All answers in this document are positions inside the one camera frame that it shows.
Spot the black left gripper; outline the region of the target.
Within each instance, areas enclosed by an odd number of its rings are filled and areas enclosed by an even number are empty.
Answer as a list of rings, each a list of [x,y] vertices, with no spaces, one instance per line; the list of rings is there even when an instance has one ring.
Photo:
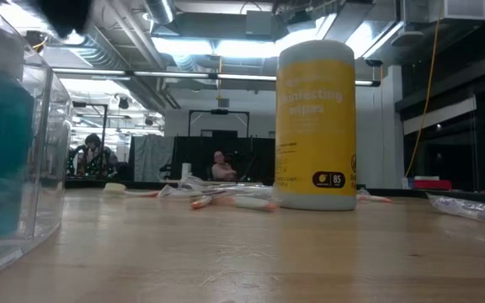
[[[60,38],[84,34],[93,0],[35,0],[35,7]]]

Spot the black ceiling fixture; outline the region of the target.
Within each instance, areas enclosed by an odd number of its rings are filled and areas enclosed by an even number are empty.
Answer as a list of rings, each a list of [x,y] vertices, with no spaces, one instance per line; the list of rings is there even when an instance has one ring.
[[[50,36],[37,30],[27,30],[24,38],[38,53],[42,52]]]

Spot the grey ceiling box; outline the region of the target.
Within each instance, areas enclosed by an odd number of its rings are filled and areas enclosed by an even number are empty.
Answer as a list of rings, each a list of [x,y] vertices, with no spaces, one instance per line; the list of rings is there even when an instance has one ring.
[[[269,37],[272,29],[273,17],[270,12],[249,10],[246,12],[246,35]]]

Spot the black partition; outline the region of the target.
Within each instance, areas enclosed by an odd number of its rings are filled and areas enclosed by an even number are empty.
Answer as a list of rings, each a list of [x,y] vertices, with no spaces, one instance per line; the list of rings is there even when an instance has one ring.
[[[194,176],[212,180],[214,153],[222,152],[226,162],[237,172],[237,180],[272,185],[274,149],[274,139],[267,138],[177,136],[173,146],[171,178],[181,178],[182,164],[189,163]]]

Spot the unwrapped orange white toothbrush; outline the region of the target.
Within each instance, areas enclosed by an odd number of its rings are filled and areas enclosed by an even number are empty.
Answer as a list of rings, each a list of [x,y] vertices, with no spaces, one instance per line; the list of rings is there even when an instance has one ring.
[[[124,195],[124,196],[132,196],[132,197],[150,197],[150,198],[156,198],[159,194],[159,191],[146,191],[146,192],[130,191],[122,183],[107,183],[104,186],[103,192],[106,193],[106,194],[112,194],[112,195]]]

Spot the grey cloth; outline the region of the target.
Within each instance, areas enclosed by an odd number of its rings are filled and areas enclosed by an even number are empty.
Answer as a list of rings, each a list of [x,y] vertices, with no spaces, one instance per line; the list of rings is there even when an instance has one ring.
[[[161,182],[166,176],[161,169],[172,163],[175,139],[170,136],[134,136],[134,180]]]

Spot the bright ceiling light panel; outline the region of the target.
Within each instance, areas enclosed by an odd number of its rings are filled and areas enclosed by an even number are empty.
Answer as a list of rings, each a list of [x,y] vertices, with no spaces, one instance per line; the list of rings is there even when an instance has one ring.
[[[275,42],[251,40],[196,40],[152,38],[153,44],[161,53],[170,56],[216,55],[231,58],[270,58],[277,57],[281,51],[309,40],[322,40],[336,19],[332,13],[311,21],[311,29],[300,29],[289,33]]]

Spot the silver ventilation duct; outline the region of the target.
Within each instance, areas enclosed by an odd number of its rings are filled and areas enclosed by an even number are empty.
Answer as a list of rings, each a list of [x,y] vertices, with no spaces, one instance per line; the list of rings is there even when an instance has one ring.
[[[154,24],[170,24],[176,16],[173,0],[143,0]]]

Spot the clear acrylic organizer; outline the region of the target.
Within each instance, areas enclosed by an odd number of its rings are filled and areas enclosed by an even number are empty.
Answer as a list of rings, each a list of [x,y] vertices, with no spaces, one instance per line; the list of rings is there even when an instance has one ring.
[[[13,0],[0,0],[0,28],[24,45],[22,86],[35,99],[18,230],[0,238],[0,271],[45,241],[61,224],[71,134],[72,101],[55,72],[24,38],[33,18]]]

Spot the person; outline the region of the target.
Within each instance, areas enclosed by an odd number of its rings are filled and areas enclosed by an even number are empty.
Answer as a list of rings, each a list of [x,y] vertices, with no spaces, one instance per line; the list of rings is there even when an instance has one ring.
[[[108,177],[115,173],[118,158],[96,134],[90,134],[84,143],[68,152],[68,176]]]
[[[225,161],[221,151],[214,153],[214,164],[211,168],[212,177],[216,181],[236,181],[237,172]]]

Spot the yellow disinfecting wipes canister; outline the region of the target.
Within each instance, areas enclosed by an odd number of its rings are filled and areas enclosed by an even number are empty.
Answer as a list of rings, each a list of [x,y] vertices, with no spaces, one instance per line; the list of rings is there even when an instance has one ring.
[[[336,40],[309,40],[278,57],[274,190],[281,206],[354,210],[354,52]]]

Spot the red box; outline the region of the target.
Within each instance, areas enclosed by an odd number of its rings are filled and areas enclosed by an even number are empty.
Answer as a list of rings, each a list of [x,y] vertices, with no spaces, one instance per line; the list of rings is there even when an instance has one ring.
[[[452,190],[452,184],[449,180],[413,180],[414,189],[428,190]]]

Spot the white vent unit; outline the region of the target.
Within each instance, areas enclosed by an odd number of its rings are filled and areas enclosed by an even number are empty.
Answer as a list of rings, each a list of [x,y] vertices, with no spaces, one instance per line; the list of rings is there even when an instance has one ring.
[[[485,21],[485,0],[402,0],[410,23],[433,23],[438,19]]]

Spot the purple toothbrush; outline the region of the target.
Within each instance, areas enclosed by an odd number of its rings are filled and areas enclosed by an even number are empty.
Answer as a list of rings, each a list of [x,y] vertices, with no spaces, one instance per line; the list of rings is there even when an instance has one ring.
[[[201,188],[173,188],[167,185],[157,195],[158,198],[163,199],[190,199],[202,196],[248,196],[258,199],[269,199],[273,196],[273,188],[264,185],[244,184],[223,184]]]
[[[193,175],[188,175],[179,180],[178,186],[186,189],[270,188],[270,185],[255,182],[206,181]]]
[[[441,212],[485,223],[485,203],[434,194],[427,194],[427,197]]]

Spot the ceiling light strip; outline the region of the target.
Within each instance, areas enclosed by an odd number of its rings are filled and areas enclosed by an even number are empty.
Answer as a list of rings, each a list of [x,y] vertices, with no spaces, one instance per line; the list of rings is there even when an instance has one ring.
[[[249,74],[233,74],[218,72],[165,72],[165,71],[124,71],[105,69],[81,69],[53,67],[52,70],[61,75],[81,76],[107,76],[107,77],[168,77],[188,79],[209,79],[209,80],[233,80],[233,81],[255,81],[275,82],[276,76],[262,76]]]

